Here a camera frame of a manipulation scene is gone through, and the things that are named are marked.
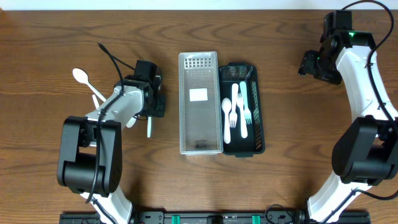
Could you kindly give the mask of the white plastic spoon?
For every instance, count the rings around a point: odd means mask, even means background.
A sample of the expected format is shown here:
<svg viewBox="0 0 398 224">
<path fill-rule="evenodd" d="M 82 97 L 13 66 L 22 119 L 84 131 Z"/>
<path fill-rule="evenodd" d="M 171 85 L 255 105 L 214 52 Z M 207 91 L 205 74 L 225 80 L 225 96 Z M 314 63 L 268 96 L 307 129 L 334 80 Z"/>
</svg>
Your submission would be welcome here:
<svg viewBox="0 0 398 224">
<path fill-rule="evenodd" d="M 127 128 L 133 127 L 136 121 L 147 121 L 147 138 L 152 135 L 152 117 L 151 116 L 133 116 L 126 124 Z"/>
<path fill-rule="evenodd" d="M 100 104 L 98 102 L 96 95 L 92 95 L 92 100 L 93 100 L 95 108 L 98 109 L 100 107 Z"/>
<path fill-rule="evenodd" d="M 231 111 L 231 100 L 229 98 L 224 98 L 221 102 L 221 109 L 224 113 L 224 132 L 223 132 L 223 141 L 225 144 L 229 144 L 231 142 L 231 133 L 229 126 L 229 112 Z"/>
<path fill-rule="evenodd" d="M 89 87 L 89 89 L 103 102 L 106 101 L 106 98 L 90 83 L 88 74 L 80 69 L 74 68 L 72 70 L 73 77 L 79 83 L 85 84 Z"/>
</svg>

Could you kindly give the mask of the white plastic fork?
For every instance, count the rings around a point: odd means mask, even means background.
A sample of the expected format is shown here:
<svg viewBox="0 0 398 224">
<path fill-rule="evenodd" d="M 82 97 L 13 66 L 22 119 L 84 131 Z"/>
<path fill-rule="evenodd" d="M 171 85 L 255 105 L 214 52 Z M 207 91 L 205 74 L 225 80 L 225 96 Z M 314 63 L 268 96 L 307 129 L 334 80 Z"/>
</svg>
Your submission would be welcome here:
<svg viewBox="0 0 398 224">
<path fill-rule="evenodd" d="M 252 124 L 251 111 L 250 111 L 249 105 L 248 105 L 248 88 L 247 88 L 246 82 L 241 81 L 239 83 L 239 87 L 241 90 L 241 95 L 242 95 L 243 103 L 244 103 L 244 117 L 246 120 L 246 124 Z"/>
<path fill-rule="evenodd" d="M 231 128 L 236 127 L 236 122 L 238 119 L 238 115 L 236 112 L 236 104 L 238 99 L 238 91 L 239 86 L 237 83 L 232 84 L 231 86 L 231 112 L 229 114 L 229 125 Z"/>
<path fill-rule="evenodd" d="M 246 120 L 244 117 L 244 100 L 243 100 L 241 93 L 238 94 L 237 106 L 238 106 L 239 112 L 240 112 L 241 137 L 245 139 L 248 136 L 248 131 L 247 131 L 247 126 L 246 126 Z"/>
</svg>

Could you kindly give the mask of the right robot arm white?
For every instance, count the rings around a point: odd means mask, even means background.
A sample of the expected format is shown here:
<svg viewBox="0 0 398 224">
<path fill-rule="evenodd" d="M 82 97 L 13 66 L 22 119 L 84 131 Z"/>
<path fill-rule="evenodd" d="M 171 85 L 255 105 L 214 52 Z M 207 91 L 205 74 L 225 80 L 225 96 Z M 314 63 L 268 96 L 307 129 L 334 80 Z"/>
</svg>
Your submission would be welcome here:
<svg viewBox="0 0 398 224">
<path fill-rule="evenodd" d="M 307 220 L 336 223 L 359 195 L 378 196 L 371 187 L 397 174 L 397 110 L 392 105 L 377 65 L 377 46 L 368 33 L 344 32 L 309 50 L 299 73 L 332 84 L 344 83 L 352 123 L 333 148 L 333 171 L 320 190 L 307 200 Z"/>
</svg>

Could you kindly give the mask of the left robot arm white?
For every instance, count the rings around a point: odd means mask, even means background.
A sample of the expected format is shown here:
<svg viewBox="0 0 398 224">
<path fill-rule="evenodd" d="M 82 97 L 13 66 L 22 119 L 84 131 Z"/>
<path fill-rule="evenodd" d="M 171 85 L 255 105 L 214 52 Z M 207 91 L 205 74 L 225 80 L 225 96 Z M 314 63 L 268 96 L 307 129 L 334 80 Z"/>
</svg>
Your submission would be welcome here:
<svg viewBox="0 0 398 224">
<path fill-rule="evenodd" d="M 132 223 L 133 204 L 119 185 L 123 169 L 122 131 L 140 116 L 162 117 L 162 79 L 127 76 L 94 111 L 63 123 L 57 181 L 92 204 L 101 223 Z"/>
</svg>

